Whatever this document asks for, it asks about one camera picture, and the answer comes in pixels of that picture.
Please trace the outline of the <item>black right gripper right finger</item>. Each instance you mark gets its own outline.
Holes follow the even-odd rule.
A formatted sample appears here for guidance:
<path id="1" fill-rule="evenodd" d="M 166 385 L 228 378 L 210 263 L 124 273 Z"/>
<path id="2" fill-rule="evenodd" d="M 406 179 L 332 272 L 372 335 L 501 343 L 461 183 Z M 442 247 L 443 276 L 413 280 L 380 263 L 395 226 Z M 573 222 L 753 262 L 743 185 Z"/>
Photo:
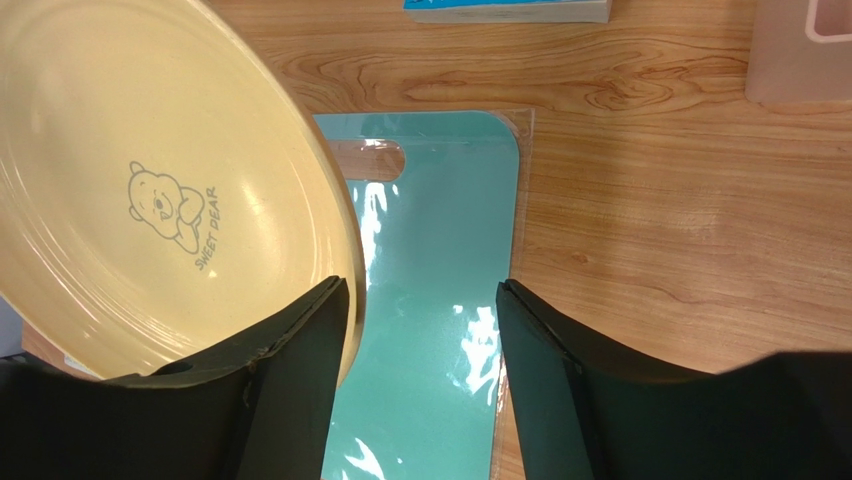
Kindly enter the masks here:
<path id="1" fill-rule="evenodd" d="M 851 356 L 782 351 L 719 374 L 652 357 L 497 288 L 530 479 L 847 479 Z"/>

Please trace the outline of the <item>yellow bear plate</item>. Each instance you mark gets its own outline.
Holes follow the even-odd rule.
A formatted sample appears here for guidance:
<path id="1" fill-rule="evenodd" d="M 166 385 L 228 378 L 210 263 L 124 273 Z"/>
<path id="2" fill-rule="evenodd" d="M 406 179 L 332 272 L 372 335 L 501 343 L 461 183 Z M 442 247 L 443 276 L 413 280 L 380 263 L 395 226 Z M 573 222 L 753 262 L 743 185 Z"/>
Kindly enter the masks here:
<path id="1" fill-rule="evenodd" d="M 1 293 L 98 379 L 149 375 L 365 267 L 341 171 L 205 1 L 1 5 Z"/>

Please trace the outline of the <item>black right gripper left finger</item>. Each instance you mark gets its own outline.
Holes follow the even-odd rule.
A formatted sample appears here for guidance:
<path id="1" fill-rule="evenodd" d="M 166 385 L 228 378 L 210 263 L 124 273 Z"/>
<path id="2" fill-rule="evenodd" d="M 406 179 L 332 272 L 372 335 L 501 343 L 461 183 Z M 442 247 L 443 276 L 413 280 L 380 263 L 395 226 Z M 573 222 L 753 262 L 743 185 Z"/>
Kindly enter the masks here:
<path id="1" fill-rule="evenodd" d="M 347 326 L 332 276 L 148 376 L 1 364 L 5 479 L 317 479 Z"/>

